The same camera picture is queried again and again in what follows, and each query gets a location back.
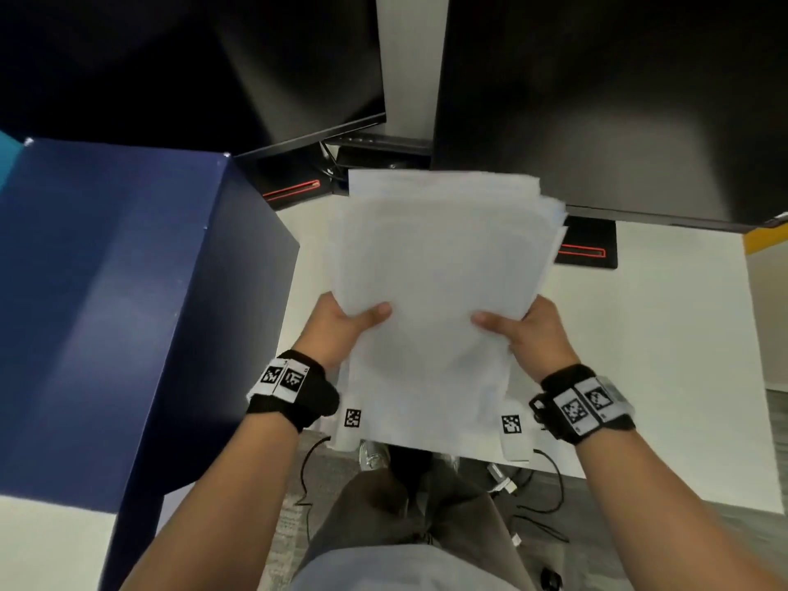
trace person's left hand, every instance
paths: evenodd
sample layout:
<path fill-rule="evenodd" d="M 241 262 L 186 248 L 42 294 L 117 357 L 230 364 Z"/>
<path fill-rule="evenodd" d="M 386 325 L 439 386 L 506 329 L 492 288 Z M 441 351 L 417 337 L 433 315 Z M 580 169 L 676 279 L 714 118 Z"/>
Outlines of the person's left hand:
<path fill-rule="evenodd" d="M 381 302 L 354 317 L 345 315 L 331 292 L 320 295 L 293 350 L 319 362 L 326 371 L 339 367 L 356 340 L 369 328 L 383 323 L 392 314 L 392 306 Z"/>

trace white tabletop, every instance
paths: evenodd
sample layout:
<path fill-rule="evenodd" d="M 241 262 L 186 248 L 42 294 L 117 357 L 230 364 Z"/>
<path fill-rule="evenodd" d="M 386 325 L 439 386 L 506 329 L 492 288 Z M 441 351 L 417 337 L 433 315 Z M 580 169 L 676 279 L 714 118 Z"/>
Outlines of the white tabletop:
<path fill-rule="evenodd" d="M 299 336 L 320 293 L 331 219 L 342 197 L 284 209 L 301 249 L 279 352 Z M 636 409 L 641 435 L 703 499 L 780 512 L 783 505 L 740 235 L 618 223 L 618 269 L 554 266 L 542 294 L 556 302 L 582 360 Z M 510 391 L 533 382 L 514 372 Z M 474 458 L 495 456 L 498 439 Z M 574 448 L 546 433 L 535 446 L 583 476 Z M 551 470 L 535 456 L 531 467 Z"/>

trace yellow object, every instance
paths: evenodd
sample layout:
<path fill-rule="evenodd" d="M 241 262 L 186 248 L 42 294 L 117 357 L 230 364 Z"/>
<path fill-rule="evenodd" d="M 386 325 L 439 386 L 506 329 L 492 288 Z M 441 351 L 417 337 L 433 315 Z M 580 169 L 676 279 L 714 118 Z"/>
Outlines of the yellow object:
<path fill-rule="evenodd" d="M 788 224 L 779 227 L 757 227 L 744 235 L 744 253 L 751 255 L 788 240 Z"/>

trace forearm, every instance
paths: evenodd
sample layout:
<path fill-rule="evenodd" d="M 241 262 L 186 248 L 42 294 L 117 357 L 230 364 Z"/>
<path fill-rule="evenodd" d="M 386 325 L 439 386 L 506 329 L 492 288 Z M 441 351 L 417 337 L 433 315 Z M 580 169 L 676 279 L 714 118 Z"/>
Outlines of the forearm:
<path fill-rule="evenodd" d="M 245 417 L 122 591 L 256 589 L 297 446 L 279 413 Z"/>
<path fill-rule="evenodd" d="M 577 456 L 637 591 L 785 591 L 637 432 L 600 430 Z"/>

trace black monitor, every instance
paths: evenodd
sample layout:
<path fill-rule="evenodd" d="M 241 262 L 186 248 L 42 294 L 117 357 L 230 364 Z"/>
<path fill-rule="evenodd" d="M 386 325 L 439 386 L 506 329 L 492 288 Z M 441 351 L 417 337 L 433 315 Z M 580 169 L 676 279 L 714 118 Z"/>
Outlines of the black monitor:
<path fill-rule="evenodd" d="M 786 95 L 783 0 L 450 0 L 432 168 L 745 231 L 788 209 Z"/>
<path fill-rule="evenodd" d="M 4 3 L 16 138 L 262 157 L 385 121 L 375 0 Z"/>

